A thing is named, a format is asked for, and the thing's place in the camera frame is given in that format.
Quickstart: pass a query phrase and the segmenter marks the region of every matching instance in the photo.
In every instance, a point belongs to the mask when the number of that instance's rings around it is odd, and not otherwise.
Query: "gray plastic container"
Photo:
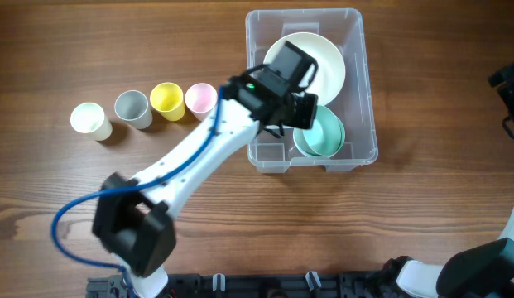
[[[246,17],[247,67],[260,65],[281,37],[312,32],[332,41],[345,61],[345,82],[327,105],[345,126],[343,148],[332,157],[306,157],[295,147],[293,129],[274,138],[260,133],[247,147],[249,161],[262,173],[284,173],[290,166],[325,166],[327,171],[350,171],[378,158],[372,114],[371,85],[361,13],[353,8],[257,10]]]

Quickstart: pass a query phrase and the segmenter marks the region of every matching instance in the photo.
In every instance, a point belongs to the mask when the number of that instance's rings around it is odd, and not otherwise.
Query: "plate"
[[[314,82],[312,82],[306,92],[318,96],[318,105],[327,105],[332,102],[338,96],[345,82],[345,62],[338,48],[321,35],[309,32],[293,33],[282,37],[271,46],[266,53],[266,57],[264,57],[264,64],[269,64],[273,61],[286,41],[291,42],[306,52],[306,54],[314,57],[319,65]],[[311,71],[309,70],[301,81],[300,86],[305,84],[310,75]]]

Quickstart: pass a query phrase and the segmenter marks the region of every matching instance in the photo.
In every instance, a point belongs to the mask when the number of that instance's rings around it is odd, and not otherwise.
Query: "wooden surface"
[[[496,238],[514,204],[514,142],[486,79],[514,61],[514,1],[0,7],[0,297],[81,297],[88,276],[113,274],[54,249],[54,212],[114,171],[149,166],[197,124],[156,117],[139,132],[116,120],[115,98],[225,82],[245,67],[246,14],[292,7],[363,14],[380,156],[349,173],[262,175],[241,149],[185,206],[167,270],[372,270],[400,255],[442,263]],[[113,121],[106,142],[70,127],[86,101]],[[67,215],[60,236],[110,261],[90,233],[94,206]]]

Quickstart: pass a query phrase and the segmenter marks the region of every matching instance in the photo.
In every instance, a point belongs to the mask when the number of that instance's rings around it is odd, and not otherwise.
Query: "plastic cup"
[[[216,89],[206,83],[197,83],[185,93],[185,104],[200,121],[207,118],[217,102]]]
[[[294,143],[305,156],[333,156],[345,142],[343,123],[332,111],[318,106],[311,129],[294,129]]]
[[[177,84],[158,84],[150,93],[150,103],[167,120],[177,121],[185,115],[183,91]]]
[[[107,139],[113,128],[102,107],[96,103],[82,103],[71,114],[71,126],[95,141]]]
[[[129,90],[118,96],[115,113],[136,129],[147,128],[152,121],[148,98],[137,90]]]

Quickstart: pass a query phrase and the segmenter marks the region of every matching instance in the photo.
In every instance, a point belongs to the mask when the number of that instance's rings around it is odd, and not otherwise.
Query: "brown tabletop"
[[[263,175],[227,159],[177,220],[169,272],[378,269],[409,255],[443,263],[502,231],[514,204],[514,142],[487,77],[514,61],[514,1],[189,2],[0,7],[0,297],[81,297],[114,272],[61,256],[56,210],[164,156],[198,122],[117,120],[116,97],[160,82],[224,83],[246,65],[253,9],[355,7],[363,14],[379,157],[349,173]],[[70,126],[82,102],[115,133]],[[96,201],[60,223],[65,245],[111,261],[91,234]]]

